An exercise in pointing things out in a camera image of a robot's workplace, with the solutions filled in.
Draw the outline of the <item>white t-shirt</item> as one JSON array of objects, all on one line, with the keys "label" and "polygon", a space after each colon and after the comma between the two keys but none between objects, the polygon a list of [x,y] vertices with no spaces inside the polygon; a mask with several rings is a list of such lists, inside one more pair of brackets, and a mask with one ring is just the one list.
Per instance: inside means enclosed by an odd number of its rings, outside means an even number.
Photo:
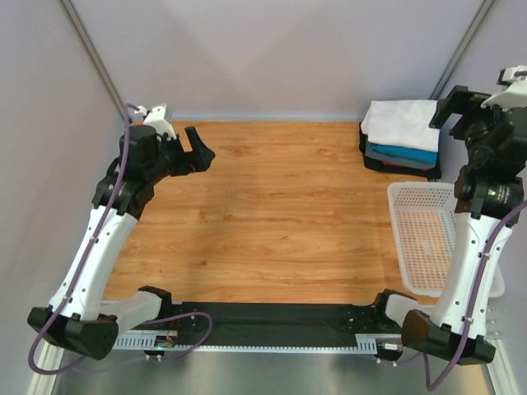
[{"label": "white t-shirt", "polygon": [[373,144],[437,153],[439,130],[429,127],[436,104],[436,100],[372,101],[361,130]]}]

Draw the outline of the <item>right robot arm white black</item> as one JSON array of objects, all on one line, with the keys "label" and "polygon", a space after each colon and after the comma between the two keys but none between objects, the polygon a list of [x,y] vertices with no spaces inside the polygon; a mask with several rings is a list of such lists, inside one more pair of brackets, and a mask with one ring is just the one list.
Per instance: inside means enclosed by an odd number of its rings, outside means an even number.
[{"label": "right robot arm white black", "polygon": [[403,346],[460,365],[493,360],[495,348],[485,339],[487,302],[501,252],[526,206],[519,176],[526,167],[526,80],[503,86],[494,95],[455,86],[429,123],[440,129],[459,115],[450,135],[464,142],[469,158],[454,184],[455,246],[436,306],[427,314],[413,298],[385,290],[385,303],[371,312],[381,332],[400,326]]}]

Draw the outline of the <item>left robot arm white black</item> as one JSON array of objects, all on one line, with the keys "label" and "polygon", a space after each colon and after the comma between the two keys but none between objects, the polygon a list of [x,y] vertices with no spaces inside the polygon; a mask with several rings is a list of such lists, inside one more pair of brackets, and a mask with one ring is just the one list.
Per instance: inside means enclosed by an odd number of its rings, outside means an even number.
[{"label": "left robot arm white black", "polygon": [[156,185],[167,177],[204,172],[215,158],[195,127],[184,131],[189,151],[178,137],[146,124],[124,131],[119,155],[96,185],[86,233],[68,274],[47,306],[29,313],[27,322],[40,339],[102,360],[128,330],[144,323],[155,330],[171,325],[174,311],[167,290],[142,286],[107,306],[102,297],[119,252],[153,199]]}]

